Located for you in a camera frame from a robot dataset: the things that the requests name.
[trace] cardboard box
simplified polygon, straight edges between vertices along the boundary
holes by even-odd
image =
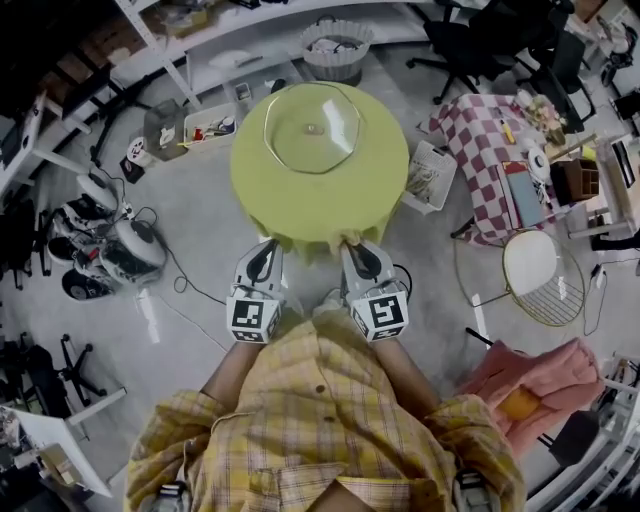
[[[80,472],[59,444],[52,444],[40,450],[39,455],[42,463],[57,482],[67,487],[83,483]]]

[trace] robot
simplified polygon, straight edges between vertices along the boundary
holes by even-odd
[[[227,299],[227,329],[237,340],[269,343],[286,300],[281,292],[282,247],[277,240],[258,244],[236,266]],[[393,262],[375,244],[344,243],[340,248],[340,295],[369,342],[398,336],[409,324],[407,293]]]

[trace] glass dome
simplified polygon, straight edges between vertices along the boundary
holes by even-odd
[[[264,142],[288,169],[324,174],[353,154],[362,122],[356,106],[338,87],[295,84],[267,107]]]

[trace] clutter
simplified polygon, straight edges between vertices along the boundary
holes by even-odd
[[[184,123],[184,147],[202,152],[233,142],[237,123],[233,103],[189,114]]]
[[[366,25],[319,20],[302,33],[302,57],[316,79],[357,85],[373,40],[373,31]]]
[[[144,176],[142,166],[134,164],[128,157],[120,160],[120,169],[122,169],[125,179],[131,184],[137,183]]]
[[[600,193],[598,165],[582,158],[555,162],[551,181],[561,205],[584,201]]]
[[[51,476],[62,485],[71,487],[83,483],[82,475],[58,443],[40,450],[40,459]]]
[[[530,95],[523,93],[523,91],[519,91],[516,96],[516,105],[522,108],[529,124],[544,134],[549,142],[556,146],[564,145],[566,139],[562,127],[567,124],[566,119],[560,117],[546,96],[539,94],[531,98],[530,101],[529,98]]]
[[[140,167],[148,167],[153,163],[153,156],[146,149],[144,137],[134,137],[127,148],[127,159]]]
[[[166,162],[184,155],[187,150],[176,137],[183,133],[185,109],[174,100],[163,101],[144,116],[145,151]]]
[[[235,91],[236,91],[236,99],[238,101],[251,99],[251,90],[249,89],[249,86],[246,83],[236,85]]]
[[[426,141],[420,141],[409,163],[409,179],[402,202],[423,215],[440,211],[453,183],[455,159]]]
[[[206,5],[163,5],[162,13],[162,24],[167,29],[167,35],[178,39],[208,27],[211,21]]]

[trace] person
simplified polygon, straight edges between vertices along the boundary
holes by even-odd
[[[334,298],[311,320],[283,317],[274,339],[236,342],[200,392],[156,407],[132,449],[129,510],[453,511],[463,469],[501,511],[524,510],[485,403],[441,402],[397,339],[367,343]],[[186,504],[151,506],[176,479]]]

